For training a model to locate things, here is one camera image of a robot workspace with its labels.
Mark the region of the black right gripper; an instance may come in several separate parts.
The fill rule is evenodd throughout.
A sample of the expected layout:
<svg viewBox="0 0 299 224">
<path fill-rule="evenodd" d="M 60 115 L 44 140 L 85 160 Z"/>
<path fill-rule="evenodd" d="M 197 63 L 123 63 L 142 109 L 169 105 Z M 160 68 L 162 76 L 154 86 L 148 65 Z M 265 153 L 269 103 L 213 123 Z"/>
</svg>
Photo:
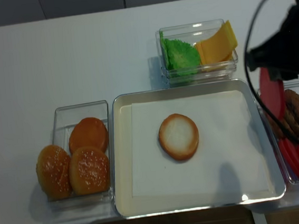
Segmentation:
<svg viewBox="0 0 299 224">
<path fill-rule="evenodd" d="M 248 51 L 247 63 L 251 71 L 267 69 L 272 81 L 299 76 L 299 3 L 289 10 L 276 34 Z"/>
</svg>

